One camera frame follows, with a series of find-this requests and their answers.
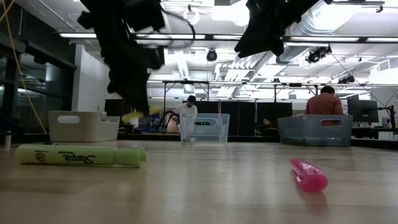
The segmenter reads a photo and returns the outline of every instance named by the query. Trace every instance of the yellow cable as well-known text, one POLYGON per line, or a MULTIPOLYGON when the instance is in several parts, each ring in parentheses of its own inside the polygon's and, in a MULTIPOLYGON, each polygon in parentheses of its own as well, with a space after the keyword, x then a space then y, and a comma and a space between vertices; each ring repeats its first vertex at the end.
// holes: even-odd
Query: yellow cable
POLYGON ((14 4, 15 0, 12 0, 8 8, 6 9, 6 3, 3 1, 2 4, 4 5, 4 14, 0 17, 0 22, 4 19, 4 16, 7 15, 8 11, 11 9, 11 6, 14 4))
POLYGON ((41 127, 42 127, 42 129, 43 129, 43 132, 46 134, 47 132, 46 132, 46 130, 45 130, 45 127, 44 127, 44 125, 43 125, 43 122, 42 122, 42 120, 40 119, 40 117, 38 116, 38 114, 37 114, 37 112, 36 112, 36 109, 35 109, 35 106, 33 106, 32 100, 30 100, 30 95, 29 95, 29 93, 28 93, 28 91, 27 91, 27 88, 26 88, 26 85, 25 85, 24 77, 22 76, 21 67, 19 66, 17 53, 16 53, 15 47, 14 47, 14 41, 12 41, 11 28, 10 28, 10 23, 9 23, 9 21, 8 21, 7 12, 8 12, 8 10, 10 10, 10 8, 11 8, 11 6, 12 6, 13 3, 14 3, 14 0, 12 0, 12 2, 10 3, 10 6, 8 7, 8 9, 6 9, 6 4, 3 2, 3 5, 2 5, 2 6, 3 6, 3 8, 4 8, 4 14, 0 17, 0 21, 3 19, 4 16, 6 17, 7 28, 8 28, 8 34, 9 34, 9 36, 10 36, 12 51, 14 52, 15 62, 17 63, 18 72, 19 72, 19 75, 21 76, 22 85, 24 86, 24 89, 25 89, 25 92, 26 92, 26 95, 27 95, 27 99, 29 100, 30 106, 32 107, 33 112, 35 113, 37 120, 39 120, 39 123, 40 123, 40 125, 41 125, 41 127))

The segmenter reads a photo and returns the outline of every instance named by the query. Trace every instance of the green highlighter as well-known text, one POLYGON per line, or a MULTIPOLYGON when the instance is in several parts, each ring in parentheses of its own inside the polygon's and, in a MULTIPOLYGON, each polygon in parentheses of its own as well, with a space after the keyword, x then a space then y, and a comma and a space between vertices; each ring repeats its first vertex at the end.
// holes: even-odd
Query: green highlighter
POLYGON ((115 148, 23 144, 15 151, 20 164, 122 165, 142 167, 148 160, 143 147, 115 148))

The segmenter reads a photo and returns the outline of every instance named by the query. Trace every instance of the computer monitor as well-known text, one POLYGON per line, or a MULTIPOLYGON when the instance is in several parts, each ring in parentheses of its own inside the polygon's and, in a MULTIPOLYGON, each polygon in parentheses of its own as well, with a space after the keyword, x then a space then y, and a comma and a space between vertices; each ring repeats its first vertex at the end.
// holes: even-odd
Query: computer monitor
POLYGON ((348 114, 354 122, 379 122, 377 102, 370 100, 347 100, 348 114))

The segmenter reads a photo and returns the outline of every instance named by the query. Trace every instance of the man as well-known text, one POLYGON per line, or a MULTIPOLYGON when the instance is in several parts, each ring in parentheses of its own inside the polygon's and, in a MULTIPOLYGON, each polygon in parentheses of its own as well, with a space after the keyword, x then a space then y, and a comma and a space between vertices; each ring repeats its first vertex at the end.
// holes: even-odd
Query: man
POLYGON ((342 115, 343 107, 335 96, 335 89, 331 86, 323 87, 320 95, 308 100, 305 114, 342 115))
MULTIPOLYGON (((177 109, 174 110, 176 114, 197 114, 198 108, 195 106, 195 102, 197 98, 195 96, 189 96, 186 103, 183 103, 177 109)), ((178 124, 178 118, 176 116, 173 117, 173 120, 178 124)))

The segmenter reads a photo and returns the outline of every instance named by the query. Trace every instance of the security camera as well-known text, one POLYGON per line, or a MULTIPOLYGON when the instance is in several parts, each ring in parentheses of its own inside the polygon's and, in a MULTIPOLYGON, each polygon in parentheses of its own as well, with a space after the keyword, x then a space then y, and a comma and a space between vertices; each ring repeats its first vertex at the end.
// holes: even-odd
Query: security camera
POLYGON ((214 62, 217 60, 217 53, 215 49, 210 49, 209 52, 207 53, 207 61, 208 62, 214 62))

